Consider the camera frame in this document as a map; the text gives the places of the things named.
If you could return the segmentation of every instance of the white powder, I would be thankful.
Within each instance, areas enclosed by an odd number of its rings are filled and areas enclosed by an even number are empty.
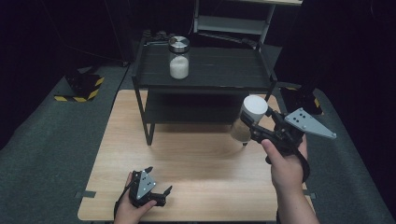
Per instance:
[[[189,75],[189,60],[183,56],[176,56],[169,64],[171,76],[182,79]]]

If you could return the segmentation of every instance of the gray carpet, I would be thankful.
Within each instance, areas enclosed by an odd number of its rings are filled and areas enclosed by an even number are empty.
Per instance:
[[[268,50],[274,62],[279,49]],[[105,81],[93,101],[54,101],[53,94],[66,90],[61,80],[0,150],[0,223],[84,223],[77,217],[76,192],[88,183],[118,90],[133,87],[128,67],[105,64],[95,74]],[[320,91],[316,94],[326,111],[318,119],[339,130],[335,141],[308,135],[312,174],[307,185],[317,196],[319,219],[395,223],[332,105]],[[275,96],[284,108],[278,91]]]

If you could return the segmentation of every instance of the white cylinder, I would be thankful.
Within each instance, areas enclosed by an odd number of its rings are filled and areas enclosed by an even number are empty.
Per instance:
[[[244,100],[242,110],[249,114],[255,122],[259,122],[268,110],[268,104],[258,95],[249,95]]]
[[[250,115],[254,122],[259,122],[264,116],[268,109],[267,102],[258,95],[249,95],[245,98],[239,112],[238,118],[233,122],[231,126],[230,135],[233,139],[247,143],[250,140],[249,127],[241,120],[240,116],[242,111],[245,111]]]

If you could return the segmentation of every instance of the lower shelf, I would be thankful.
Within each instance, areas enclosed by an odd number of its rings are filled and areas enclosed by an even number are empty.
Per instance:
[[[247,91],[149,90],[147,123],[232,124]]]

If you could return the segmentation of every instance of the dark background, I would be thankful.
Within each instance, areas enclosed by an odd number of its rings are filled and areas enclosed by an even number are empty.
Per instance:
[[[268,9],[219,0],[201,6],[206,15],[259,20]],[[395,217],[392,6],[392,0],[304,0],[301,8],[277,7],[265,44],[283,47],[276,63],[280,81],[304,85],[323,76],[318,88],[332,101]],[[193,1],[14,0],[2,1],[0,10],[2,148],[67,73],[108,61],[132,62],[145,29],[189,35]]]

